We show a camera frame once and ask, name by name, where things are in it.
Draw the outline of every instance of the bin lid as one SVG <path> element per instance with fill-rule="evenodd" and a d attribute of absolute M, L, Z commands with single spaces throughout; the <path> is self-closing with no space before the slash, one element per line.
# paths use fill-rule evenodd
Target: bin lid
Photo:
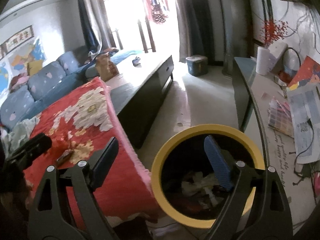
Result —
<path fill-rule="evenodd" d="M 201 55 L 193 55 L 191 57 L 186 57 L 186 60 L 192 61 L 192 62 L 199 62 L 203 60 L 208 60 L 206 56 L 201 56 Z"/>

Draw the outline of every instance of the silver screw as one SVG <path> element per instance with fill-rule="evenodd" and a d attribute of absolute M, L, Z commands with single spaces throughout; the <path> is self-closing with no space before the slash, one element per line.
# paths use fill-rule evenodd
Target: silver screw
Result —
<path fill-rule="evenodd" d="M 51 172 L 51 171 L 53 171 L 54 170 L 54 166 L 49 166 L 48 168 L 47 168 L 47 172 Z"/>
<path fill-rule="evenodd" d="M 268 171 L 270 171 L 270 172 L 276 172 L 276 169 L 275 169 L 274 167 L 272 167 L 272 166 L 269 166 L 269 167 L 268 167 Z"/>
<path fill-rule="evenodd" d="M 87 165 L 87 162 L 86 161 L 79 161 L 78 162 L 78 166 L 79 167 L 84 167 L 84 166 L 86 166 Z"/>
<path fill-rule="evenodd" d="M 241 167 L 241 168 L 245 166 L 245 163 L 243 161 L 237 161 L 236 164 L 238 167 Z"/>

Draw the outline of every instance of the paper towel roll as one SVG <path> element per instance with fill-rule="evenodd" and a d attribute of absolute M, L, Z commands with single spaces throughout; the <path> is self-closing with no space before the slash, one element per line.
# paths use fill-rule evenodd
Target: paper towel roll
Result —
<path fill-rule="evenodd" d="M 259 75 L 266 75 L 270 66 L 270 50 L 264 47 L 258 47 L 256 72 Z"/>

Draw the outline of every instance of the red berry branch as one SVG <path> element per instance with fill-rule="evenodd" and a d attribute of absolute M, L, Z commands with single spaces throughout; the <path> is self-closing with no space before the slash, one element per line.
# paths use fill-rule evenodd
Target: red berry branch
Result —
<path fill-rule="evenodd" d="M 284 40 L 284 36 L 288 34 L 287 29 L 288 22 L 275 21 L 274 19 L 264 21 L 261 36 L 265 41 L 265 47 L 268 48 L 270 44 L 279 39 Z"/>

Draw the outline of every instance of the ceiling molding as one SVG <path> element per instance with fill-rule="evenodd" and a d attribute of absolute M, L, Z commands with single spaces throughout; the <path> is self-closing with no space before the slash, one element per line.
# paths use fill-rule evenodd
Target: ceiling molding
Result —
<path fill-rule="evenodd" d="M 55 3 L 57 1 L 59 0 L 26 0 L 18 5 L 15 5 L 0 15 L 0 28 L 13 19 L 29 11 L 47 4 Z"/>

